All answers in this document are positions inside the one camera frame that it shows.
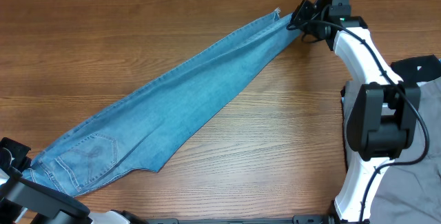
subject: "denim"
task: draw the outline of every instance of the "denim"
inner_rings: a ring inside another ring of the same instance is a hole
[[[188,138],[238,95],[298,35],[279,10],[82,122],[42,151],[25,179],[70,196],[132,170],[158,172]]]

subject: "wooden table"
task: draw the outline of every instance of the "wooden table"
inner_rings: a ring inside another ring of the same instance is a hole
[[[0,0],[0,135],[33,158],[231,31],[300,1]],[[351,4],[388,62],[441,56],[441,0]],[[158,174],[133,172],[79,200],[144,218],[324,213],[345,179],[340,90],[350,78],[325,42],[296,40]]]

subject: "jeans back pocket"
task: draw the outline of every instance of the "jeans back pocket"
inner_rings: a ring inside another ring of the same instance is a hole
[[[116,140],[101,134],[91,134],[55,161],[69,174],[79,191],[102,177],[118,162]]]

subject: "black clamp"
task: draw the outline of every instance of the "black clamp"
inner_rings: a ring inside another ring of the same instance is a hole
[[[418,110],[421,91],[416,83],[399,83],[413,106]],[[382,114],[383,103],[393,114]],[[416,117],[391,85],[364,84],[358,92],[346,127],[347,141],[364,161],[388,156],[396,159],[403,149],[411,146]]]
[[[12,224],[23,207],[38,213],[34,224],[90,224],[89,209],[67,194],[21,178],[30,167],[30,148],[9,138],[0,141],[0,168],[9,179],[0,186],[0,223]]]
[[[326,21],[344,28],[367,28],[363,18],[351,17],[349,0],[316,0],[314,3],[303,0],[293,12],[287,29],[302,30],[304,36],[310,34],[317,39],[313,42],[326,40],[331,51],[334,49],[337,29],[323,23],[308,23],[311,20]]]

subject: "jeans seam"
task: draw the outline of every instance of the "jeans seam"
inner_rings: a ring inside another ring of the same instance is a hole
[[[64,163],[64,161],[58,156],[55,158],[55,161],[69,174],[70,181],[72,182],[72,185],[76,188],[76,190],[79,192],[81,188],[79,187],[78,180],[75,177],[74,172],[68,165]]]
[[[280,27],[274,27],[274,29],[273,29],[273,28],[267,28],[267,29],[265,30],[265,32],[266,32],[267,34],[265,34],[265,35],[268,35],[270,32],[272,32],[272,31],[274,31],[274,30],[277,30],[278,28],[280,28]],[[257,37],[254,37],[252,40],[250,40],[250,41],[248,41],[248,42],[246,42],[246,43],[244,43],[244,44],[241,44],[240,46],[236,47],[235,50],[239,50],[239,49],[242,49],[242,48],[246,47],[247,45],[249,45],[252,41],[254,41],[254,40],[256,40],[256,39],[257,39]],[[204,63],[200,63],[198,66],[194,67],[193,70],[195,70],[196,68],[200,68],[200,67],[202,67],[202,66],[207,65],[209,62],[211,62],[211,61],[213,61],[214,59],[217,59],[217,58],[223,56],[224,54],[225,54],[225,53],[220,54],[220,55],[218,55],[218,56],[216,56],[216,57],[214,57],[214,58],[211,58],[210,60],[207,60],[207,61],[205,61]],[[179,75],[179,76],[177,76],[177,77],[174,77],[173,80],[180,79],[181,76],[183,76],[183,75],[185,75],[185,74],[187,74],[187,73],[188,73],[188,72],[186,72],[186,73],[184,73],[184,74],[182,74],[182,75]]]
[[[37,180],[35,179],[35,175],[34,175],[34,170],[32,168],[29,168],[30,170],[30,177],[32,178],[32,180],[34,181],[34,183],[37,182]]]
[[[253,41],[255,41],[255,40],[257,40],[257,39],[267,35],[268,33],[272,32],[274,30],[277,30],[279,28],[280,28],[279,26],[276,26],[276,27],[271,27],[271,26],[266,27],[263,30],[257,32],[255,35],[253,35],[249,40],[245,41],[244,44],[240,45],[239,47],[236,47],[236,49],[242,48],[242,47],[250,44],[251,42],[253,42]]]
[[[114,180],[119,179],[119,178],[121,178],[122,176],[125,176],[125,175],[129,174],[130,172],[133,172],[134,170],[148,170],[148,171],[153,172],[153,170],[147,169],[147,168],[145,168],[145,167],[132,168],[132,169],[126,171],[126,172],[123,172],[123,173],[120,173],[120,174],[117,174],[117,175],[113,176],[110,180],[106,181],[105,183],[100,184],[100,186],[98,186],[98,187],[93,187],[93,188],[91,188],[91,189],[88,189],[88,190],[84,191],[83,193],[80,193],[79,195],[87,194],[87,193],[89,193],[89,192],[92,192],[92,191],[94,191],[94,190],[100,188],[100,187],[104,187],[104,186],[106,186],[107,184],[113,182]]]
[[[278,13],[277,11],[273,11],[270,14],[274,14],[274,17],[272,18],[273,21],[276,20],[276,17],[278,17]],[[78,132],[79,130],[83,129],[85,126],[89,125],[91,122],[95,121],[95,119],[99,118],[100,116],[102,116],[103,114],[109,112],[110,110],[113,110],[114,108],[120,106],[120,104],[125,103],[126,101],[129,101],[130,99],[132,99],[136,94],[139,94],[140,92],[143,92],[145,90],[146,87],[148,87],[149,85],[156,83],[157,80],[162,79],[163,77],[166,77],[167,75],[175,72],[176,70],[178,70],[181,66],[183,65],[187,65],[188,63],[192,62],[196,57],[200,57],[203,53],[211,50],[213,47],[215,47],[216,45],[218,45],[220,42],[224,42],[226,39],[228,39],[229,37],[232,37],[234,35],[237,35],[237,33],[241,30],[244,30],[245,28],[248,28],[249,26],[254,26],[256,25],[258,22],[262,21],[265,17],[261,17],[255,21],[252,21],[251,23],[248,23],[247,25],[235,30],[234,32],[232,32],[231,34],[227,35],[226,37],[222,38],[221,40],[217,41],[215,44],[211,45],[210,47],[206,48],[205,50],[203,50],[202,52],[198,53],[197,55],[193,56],[191,59],[185,61],[184,63],[178,65],[177,67],[171,69],[169,72],[166,72],[165,74],[161,75],[160,77],[158,77],[157,79],[150,81],[149,83],[147,83],[146,85],[144,85],[143,87],[133,91],[131,94],[127,95],[124,99],[119,100],[118,102],[114,103],[114,105],[108,106],[106,109],[101,110],[101,113],[92,116],[89,120],[86,120],[87,123],[84,123],[83,126],[81,126],[80,128],[78,128],[77,130],[75,130],[75,132],[73,132],[71,135],[64,137],[64,139],[69,138],[70,136],[72,136],[73,134],[75,134],[76,132]]]
[[[112,137],[108,137],[103,134],[95,133],[94,135],[104,139],[108,139],[109,141],[112,142],[114,163],[112,163],[111,167],[114,167],[118,163],[118,145],[117,145],[118,141]]]
[[[51,180],[51,182],[58,189],[58,191],[67,194],[68,192],[66,192],[66,190],[63,188],[63,186],[55,179],[55,176],[51,172],[49,172],[47,167],[42,162],[40,162],[40,161],[39,161],[39,165],[41,166],[43,171],[48,175],[49,180]]]

